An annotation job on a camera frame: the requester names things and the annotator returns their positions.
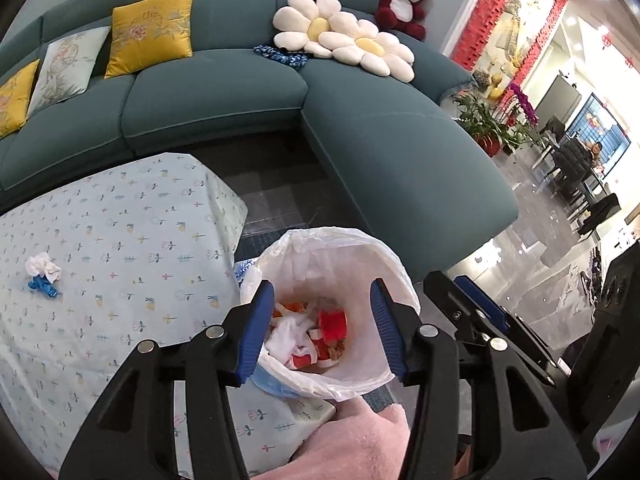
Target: pink cloth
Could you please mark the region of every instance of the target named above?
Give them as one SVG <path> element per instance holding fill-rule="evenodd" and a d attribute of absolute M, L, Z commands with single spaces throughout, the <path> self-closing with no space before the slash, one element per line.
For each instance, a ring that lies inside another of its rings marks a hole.
<path fill-rule="evenodd" d="M 409 442 L 409 425 L 399 404 L 375 414 L 356 397 L 337 405 L 296 452 L 294 460 L 255 480 L 396 480 Z"/>

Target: yellow flower center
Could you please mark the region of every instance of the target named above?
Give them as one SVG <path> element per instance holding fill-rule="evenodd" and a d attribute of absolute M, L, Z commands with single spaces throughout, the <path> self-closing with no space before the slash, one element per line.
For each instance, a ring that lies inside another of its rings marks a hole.
<path fill-rule="evenodd" d="M 358 38 L 356 40 L 356 45 L 359 46 L 362 50 L 375 54 L 376 56 L 383 57 L 385 55 L 385 49 L 369 38 Z"/>
<path fill-rule="evenodd" d="M 327 32 L 329 30 L 331 30 L 331 27 L 326 19 L 316 18 L 311 22 L 311 25 L 309 25 L 309 30 L 306 34 L 311 41 L 318 41 L 318 36 L 320 36 L 322 32 Z"/>

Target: potted plant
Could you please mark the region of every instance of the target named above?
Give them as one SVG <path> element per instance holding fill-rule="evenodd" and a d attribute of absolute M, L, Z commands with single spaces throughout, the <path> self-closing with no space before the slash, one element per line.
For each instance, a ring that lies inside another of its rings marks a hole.
<path fill-rule="evenodd" d="M 501 148 L 513 152 L 531 142 L 527 132 L 538 124 L 538 118 L 520 87 L 511 83 L 508 90 L 513 93 L 513 99 L 506 107 L 508 112 L 499 107 L 492 110 L 487 100 L 476 91 L 459 92 L 453 97 L 460 111 L 456 121 L 489 156 L 496 155 Z"/>

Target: embroidered pillow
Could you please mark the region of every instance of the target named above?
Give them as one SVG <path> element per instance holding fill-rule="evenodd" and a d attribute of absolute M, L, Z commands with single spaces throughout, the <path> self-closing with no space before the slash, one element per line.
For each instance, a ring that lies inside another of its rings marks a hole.
<path fill-rule="evenodd" d="M 19 130 L 27 121 L 27 106 L 40 60 L 29 63 L 0 87 L 0 138 Z"/>
<path fill-rule="evenodd" d="M 47 47 L 27 118 L 86 90 L 109 29 L 99 27 L 77 32 Z"/>
<path fill-rule="evenodd" d="M 193 0 L 143 0 L 113 9 L 113 41 L 104 78 L 191 57 Z"/>

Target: flower-shaped cushion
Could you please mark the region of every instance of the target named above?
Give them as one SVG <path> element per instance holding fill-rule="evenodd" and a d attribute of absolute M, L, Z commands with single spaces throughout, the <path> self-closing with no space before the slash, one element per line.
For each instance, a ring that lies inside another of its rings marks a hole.
<path fill-rule="evenodd" d="M 328 18 L 340 12 L 338 0 L 287 0 L 288 7 L 273 15 L 273 26 L 282 32 L 273 43 L 290 52 L 304 50 L 316 57 L 330 58 L 331 51 L 318 43 L 318 36 L 331 30 Z"/>
<path fill-rule="evenodd" d="M 414 78 L 414 54 L 393 34 L 379 32 L 368 20 L 341 11 L 338 0 L 287 0 L 273 16 L 281 30 L 273 38 L 279 48 L 304 50 L 316 57 L 360 65 L 379 76 L 408 83 Z"/>
<path fill-rule="evenodd" d="M 350 12 L 329 18 L 331 31 L 319 35 L 321 46 L 332 51 L 341 63 L 360 65 L 379 76 L 390 75 L 408 83 L 414 78 L 414 53 L 388 32 L 379 32 L 368 20 L 356 20 Z"/>

